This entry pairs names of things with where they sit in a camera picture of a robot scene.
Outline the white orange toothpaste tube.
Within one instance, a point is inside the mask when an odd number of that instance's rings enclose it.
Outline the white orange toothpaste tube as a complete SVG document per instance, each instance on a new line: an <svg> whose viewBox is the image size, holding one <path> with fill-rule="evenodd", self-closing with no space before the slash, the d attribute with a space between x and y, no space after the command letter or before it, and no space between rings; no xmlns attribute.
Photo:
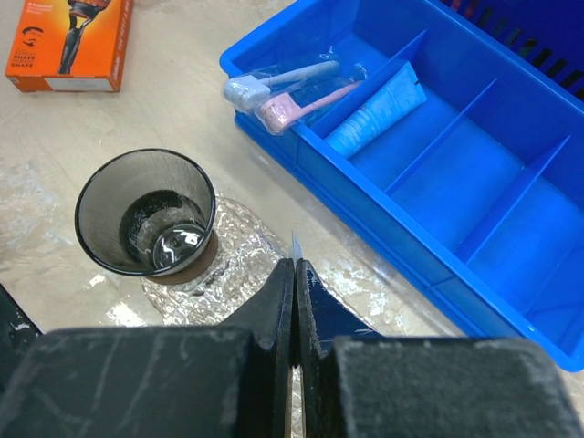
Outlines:
<svg viewBox="0 0 584 438"><path fill-rule="evenodd" d="M297 236L297 234L295 232L292 232L291 237L292 237L292 239L291 239L289 255L290 255L290 258L294 261L294 264L296 265L298 263L298 261L303 258L303 253L302 253L300 240L299 240L299 237Z"/></svg>

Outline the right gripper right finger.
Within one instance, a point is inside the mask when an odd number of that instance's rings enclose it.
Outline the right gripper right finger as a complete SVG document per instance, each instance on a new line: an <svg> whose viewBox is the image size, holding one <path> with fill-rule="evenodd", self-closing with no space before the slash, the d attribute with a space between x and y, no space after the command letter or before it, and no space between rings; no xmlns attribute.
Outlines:
<svg viewBox="0 0 584 438"><path fill-rule="evenodd" d="M296 268L310 437L580 437L553 361L524 339L389 338Z"/></svg>

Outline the dark brown banded cup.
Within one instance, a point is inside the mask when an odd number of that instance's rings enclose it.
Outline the dark brown banded cup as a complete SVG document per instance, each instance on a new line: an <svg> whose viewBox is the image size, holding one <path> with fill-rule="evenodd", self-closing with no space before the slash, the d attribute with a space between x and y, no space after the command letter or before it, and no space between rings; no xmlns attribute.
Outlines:
<svg viewBox="0 0 584 438"><path fill-rule="evenodd" d="M86 255L110 272L173 286L214 261L217 201L203 168L176 151L126 152L82 188L75 230Z"/></svg>

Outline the light blue toothpaste tube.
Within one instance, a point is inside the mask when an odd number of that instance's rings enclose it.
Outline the light blue toothpaste tube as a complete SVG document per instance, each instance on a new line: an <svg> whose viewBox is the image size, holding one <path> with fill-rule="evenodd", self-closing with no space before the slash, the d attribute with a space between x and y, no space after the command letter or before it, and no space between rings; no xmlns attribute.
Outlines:
<svg viewBox="0 0 584 438"><path fill-rule="evenodd" d="M426 101L420 80L407 61L333 130L325 138L325 143L349 159Z"/></svg>

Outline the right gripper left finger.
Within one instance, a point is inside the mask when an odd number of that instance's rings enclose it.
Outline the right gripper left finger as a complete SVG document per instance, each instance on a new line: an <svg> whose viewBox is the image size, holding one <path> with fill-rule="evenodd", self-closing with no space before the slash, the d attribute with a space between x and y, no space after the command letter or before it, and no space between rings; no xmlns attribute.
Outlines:
<svg viewBox="0 0 584 438"><path fill-rule="evenodd" d="M294 265L212 326L54 331L1 400L4 437L282 437Z"/></svg>

